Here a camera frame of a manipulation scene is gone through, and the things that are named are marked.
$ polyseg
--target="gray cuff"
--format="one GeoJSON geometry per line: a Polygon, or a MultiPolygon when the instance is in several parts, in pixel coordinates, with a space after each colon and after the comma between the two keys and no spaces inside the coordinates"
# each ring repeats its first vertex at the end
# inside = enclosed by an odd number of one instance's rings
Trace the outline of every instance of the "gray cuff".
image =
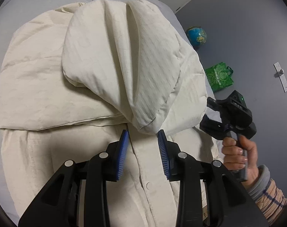
{"type": "Polygon", "coordinates": [[[269,169],[265,165],[259,166],[258,169],[260,175],[259,179],[250,189],[248,189],[248,193],[254,201],[257,201],[267,191],[271,183],[269,169]]]}

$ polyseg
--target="human hand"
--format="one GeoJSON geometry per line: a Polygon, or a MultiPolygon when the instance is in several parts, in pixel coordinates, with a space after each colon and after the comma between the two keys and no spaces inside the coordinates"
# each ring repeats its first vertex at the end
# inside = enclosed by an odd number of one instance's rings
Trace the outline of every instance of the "human hand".
{"type": "Polygon", "coordinates": [[[257,167],[257,146],[255,142],[250,141],[245,136],[239,137],[241,146],[248,151],[248,157],[242,156],[243,149],[236,146],[236,141],[230,137],[226,137],[223,140],[222,153],[224,157],[224,165],[228,170],[240,170],[245,167],[245,163],[248,162],[246,182],[242,182],[242,185],[249,189],[258,180],[259,170],[257,167]]]}

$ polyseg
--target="gray handle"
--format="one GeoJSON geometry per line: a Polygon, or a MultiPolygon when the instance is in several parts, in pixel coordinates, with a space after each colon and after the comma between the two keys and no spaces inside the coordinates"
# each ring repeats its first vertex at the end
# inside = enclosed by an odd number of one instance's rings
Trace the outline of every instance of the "gray handle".
{"type": "MultiPolygon", "coordinates": [[[[227,136],[228,136],[228,137],[231,137],[231,138],[233,138],[233,139],[235,139],[235,140],[236,140],[236,146],[243,149],[243,147],[241,146],[241,144],[240,144],[240,142],[239,142],[239,136],[240,136],[240,134],[236,134],[236,133],[233,132],[233,131],[229,131],[229,132],[227,133],[227,136]]],[[[242,155],[245,156],[245,157],[248,157],[248,151],[246,151],[245,149],[243,149],[243,154],[242,154],[242,155]]],[[[232,171],[232,173],[234,174],[234,176],[236,177],[236,179],[237,179],[238,181],[240,181],[240,182],[245,182],[245,181],[248,180],[247,173],[246,173],[247,168],[248,168],[248,161],[246,162],[246,166],[245,166],[243,169],[237,170],[237,171],[232,171]]]]}

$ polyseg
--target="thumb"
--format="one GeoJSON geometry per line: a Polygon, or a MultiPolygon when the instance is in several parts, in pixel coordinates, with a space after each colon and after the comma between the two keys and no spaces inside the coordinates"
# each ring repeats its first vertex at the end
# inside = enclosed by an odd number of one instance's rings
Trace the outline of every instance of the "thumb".
{"type": "Polygon", "coordinates": [[[257,166],[257,146],[255,142],[247,139],[244,135],[239,137],[239,142],[243,149],[248,151],[248,167],[253,168],[257,166]]]}

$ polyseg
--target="finger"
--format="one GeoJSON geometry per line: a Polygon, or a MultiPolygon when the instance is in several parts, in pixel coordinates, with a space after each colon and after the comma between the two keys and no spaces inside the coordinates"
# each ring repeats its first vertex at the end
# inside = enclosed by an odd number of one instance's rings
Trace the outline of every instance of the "finger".
{"type": "Polygon", "coordinates": [[[244,164],[248,161],[247,157],[242,155],[227,155],[223,159],[224,163],[244,164]]]}
{"type": "Polygon", "coordinates": [[[230,147],[230,146],[235,146],[236,145],[236,141],[231,138],[231,137],[225,137],[223,139],[222,145],[225,147],[230,147]]]}
{"type": "Polygon", "coordinates": [[[243,149],[237,146],[223,147],[221,151],[224,155],[242,155],[243,154],[243,149]]]}
{"type": "Polygon", "coordinates": [[[247,139],[244,135],[241,135],[239,138],[239,142],[241,146],[246,149],[247,151],[257,149],[256,143],[252,142],[251,140],[247,139]]]}
{"type": "Polygon", "coordinates": [[[228,170],[241,170],[243,169],[246,165],[245,164],[237,164],[237,163],[224,163],[224,166],[228,170]]]}

